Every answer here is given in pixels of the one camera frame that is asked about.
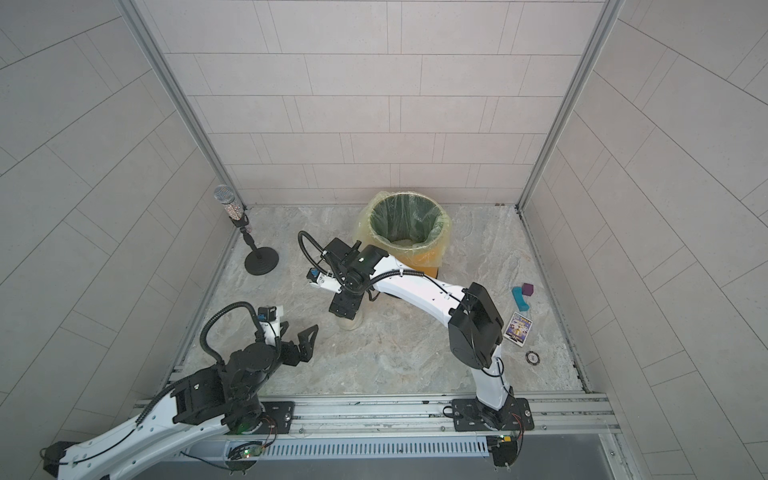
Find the ribbed glass oatmeal jar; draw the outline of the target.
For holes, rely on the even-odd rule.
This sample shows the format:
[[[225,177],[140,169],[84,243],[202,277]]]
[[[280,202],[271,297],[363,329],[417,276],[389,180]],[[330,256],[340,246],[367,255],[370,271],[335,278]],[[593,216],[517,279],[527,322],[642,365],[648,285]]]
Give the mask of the ribbed glass oatmeal jar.
[[[356,312],[353,319],[337,317],[336,323],[340,329],[345,331],[352,331],[360,328],[365,321],[365,312],[360,309]]]

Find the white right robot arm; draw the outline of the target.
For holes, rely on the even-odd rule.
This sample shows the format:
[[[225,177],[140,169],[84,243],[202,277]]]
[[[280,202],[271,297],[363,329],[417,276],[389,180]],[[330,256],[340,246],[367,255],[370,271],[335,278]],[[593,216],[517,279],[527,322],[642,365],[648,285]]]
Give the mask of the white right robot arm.
[[[502,411],[513,394],[504,381],[500,345],[502,317],[482,285],[448,284],[409,268],[382,248],[350,246],[335,238],[322,247],[300,231],[298,245],[310,262],[308,280],[334,294],[330,313],[353,322],[363,300],[396,297],[435,318],[448,330],[452,354],[473,375],[476,400],[489,412]]]

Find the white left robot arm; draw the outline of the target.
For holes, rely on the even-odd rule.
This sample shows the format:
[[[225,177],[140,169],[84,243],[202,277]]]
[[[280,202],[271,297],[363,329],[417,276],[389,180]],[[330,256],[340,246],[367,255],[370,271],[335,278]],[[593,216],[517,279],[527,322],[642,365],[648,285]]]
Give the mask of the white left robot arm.
[[[228,313],[245,310],[254,340],[224,358],[208,334]],[[174,453],[224,434],[241,434],[266,423],[258,392],[282,365],[311,360],[319,328],[284,341],[288,329],[279,306],[254,308],[238,301],[216,312],[202,327],[199,343],[213,364],[157,393],[141,412],[91,440],[58,441],[40,450],[43,469],[56,479],[132,479]]]

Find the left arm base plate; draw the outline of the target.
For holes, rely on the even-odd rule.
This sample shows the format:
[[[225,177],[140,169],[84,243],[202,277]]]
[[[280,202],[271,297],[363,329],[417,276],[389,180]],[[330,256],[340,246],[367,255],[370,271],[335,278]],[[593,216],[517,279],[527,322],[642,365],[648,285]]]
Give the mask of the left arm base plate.
[[[296,404],[293,401],[262,402],[256,410],[245,413],[231,428],[232,435],[287,434]]]

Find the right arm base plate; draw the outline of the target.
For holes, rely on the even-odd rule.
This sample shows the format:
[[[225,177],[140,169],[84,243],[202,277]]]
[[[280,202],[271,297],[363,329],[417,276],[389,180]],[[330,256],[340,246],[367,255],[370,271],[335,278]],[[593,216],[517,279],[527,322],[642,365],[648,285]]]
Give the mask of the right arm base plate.
[[[525,432],[535,429],[532,410],[525,398],[508,396],[499,410],[494,410],[478,399],[453,399],[450,416],[457,432]]]

